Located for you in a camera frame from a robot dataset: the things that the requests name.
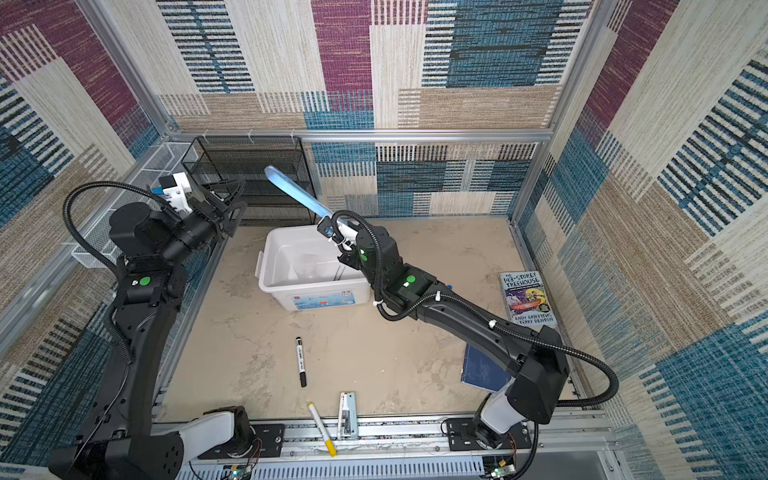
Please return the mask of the clear plastic beaker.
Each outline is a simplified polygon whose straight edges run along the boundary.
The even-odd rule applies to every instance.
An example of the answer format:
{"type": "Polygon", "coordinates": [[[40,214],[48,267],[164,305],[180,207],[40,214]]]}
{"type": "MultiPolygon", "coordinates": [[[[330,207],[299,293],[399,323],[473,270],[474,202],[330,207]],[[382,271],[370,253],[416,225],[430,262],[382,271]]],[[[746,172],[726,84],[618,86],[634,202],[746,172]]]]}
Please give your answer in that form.
{"type": "Polygon", "coordinates": [[[298,279],[322,280],[327,275],[327,258],[323,255],[301,254],[296,257],[293,269],[298,279]]]}

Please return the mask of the blue plastic bin lid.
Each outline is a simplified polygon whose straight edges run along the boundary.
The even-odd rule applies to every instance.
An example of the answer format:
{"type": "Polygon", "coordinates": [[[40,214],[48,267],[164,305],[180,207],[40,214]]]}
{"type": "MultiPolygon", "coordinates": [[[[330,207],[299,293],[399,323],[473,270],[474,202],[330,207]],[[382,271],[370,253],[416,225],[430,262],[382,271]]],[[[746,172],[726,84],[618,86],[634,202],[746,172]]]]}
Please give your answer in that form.
{"type": "Polygon", "coordinates": [[[333,217],[333,212],[327,206],[322,204],[308,191],[299,186],[295,181],[293,181],[276,167],[267,166],[265,168],[265,174],[267,179],[274,186],[309,209],[312,213],[315,213],[319,217],[320,221],[324,216],[329,216],[331,218],[333,217]]]}

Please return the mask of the white plastic storage bin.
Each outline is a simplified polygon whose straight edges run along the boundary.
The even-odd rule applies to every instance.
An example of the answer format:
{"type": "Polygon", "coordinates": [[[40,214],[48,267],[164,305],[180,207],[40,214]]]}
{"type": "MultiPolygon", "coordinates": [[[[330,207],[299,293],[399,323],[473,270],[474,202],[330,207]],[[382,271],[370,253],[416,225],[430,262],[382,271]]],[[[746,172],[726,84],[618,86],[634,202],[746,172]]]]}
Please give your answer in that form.
{"type": "Polygon", "coordinates": [[[371,287],[363,273],[338,260],[336,245],[312,225],[277,228],[259,252],[259,288],[287,311],[363,305],[371,287]]]}

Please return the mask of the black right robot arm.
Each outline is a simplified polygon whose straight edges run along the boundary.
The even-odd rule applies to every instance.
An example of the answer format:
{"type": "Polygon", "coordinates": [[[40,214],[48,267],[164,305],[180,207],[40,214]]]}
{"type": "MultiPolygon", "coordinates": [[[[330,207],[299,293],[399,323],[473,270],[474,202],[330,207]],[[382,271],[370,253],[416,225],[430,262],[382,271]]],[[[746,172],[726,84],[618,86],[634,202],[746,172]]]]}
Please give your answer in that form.
{"type": "Polygon", "coordinates": [[[436,326],[489,357],[509,380],[490,394],[475,413],[475,437],[497,447],[516,423],[551,422],[570,374],[559,333],[531,329],[498,317],[455,294],[434,275],[403,261],[387,230],[348,212],[326,228],[342,264],[362,272],[373,289],[379,314],[388,321],[406,318],[436,326]]]}

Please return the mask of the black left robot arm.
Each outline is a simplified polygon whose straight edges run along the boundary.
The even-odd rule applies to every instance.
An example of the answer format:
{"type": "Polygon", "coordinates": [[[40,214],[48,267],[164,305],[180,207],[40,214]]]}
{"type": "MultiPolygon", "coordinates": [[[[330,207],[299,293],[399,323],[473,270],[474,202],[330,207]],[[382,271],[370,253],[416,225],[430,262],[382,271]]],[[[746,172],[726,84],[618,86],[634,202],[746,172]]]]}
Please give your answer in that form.
{"type": "Polygon", "coordinates": [[[72,443],[50,456],[48,469],[60,479],[173,479],[206,452],[250,455],[254,449],[255,433],[241,406],[214,409],[165,434],[152,432],[163,351],[189,278],[184,262],[233,236],[247,206],[242,180],[199,185],[175,174],[160,185],[156,194],[123,182],[88,182],[63,202],[65,227],[117,285],[102,319],[112,348],[97,394],[72,443]],[[142,198],[110,216],[110,239],[121,251],[116,260],[91,245],[72,219],[75,201],[102,188],[142,198]]]}

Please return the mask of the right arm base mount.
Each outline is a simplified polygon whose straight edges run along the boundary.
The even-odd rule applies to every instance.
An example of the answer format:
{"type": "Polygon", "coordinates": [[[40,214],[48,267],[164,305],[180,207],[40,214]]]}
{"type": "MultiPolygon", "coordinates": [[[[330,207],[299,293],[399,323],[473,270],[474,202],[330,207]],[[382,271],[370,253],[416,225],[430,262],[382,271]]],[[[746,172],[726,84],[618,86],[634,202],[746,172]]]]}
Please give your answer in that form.
{"type": "Polygon", "coordinates": [[[505,434],[499,434],[474,417],[451,417],[440,426],[451,451],[519,450],[533,445],[533,428],[526,422],[514,424],[505,434]]]}

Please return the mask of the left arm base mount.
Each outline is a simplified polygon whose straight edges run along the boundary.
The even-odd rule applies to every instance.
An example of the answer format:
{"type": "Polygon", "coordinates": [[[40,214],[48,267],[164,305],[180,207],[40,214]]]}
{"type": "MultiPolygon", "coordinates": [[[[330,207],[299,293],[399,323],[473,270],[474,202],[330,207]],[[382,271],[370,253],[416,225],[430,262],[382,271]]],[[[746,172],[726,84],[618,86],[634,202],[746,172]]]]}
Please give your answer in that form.
{"type": "Polygon", "coordinates": [[[277,458],[282,453],[286,425],[284,423],[254,424],[243,406],[227,406],[208,410],[205,415],[226,413],[232,416],[232,435],[198,456],[200,460],[277,458]]]}

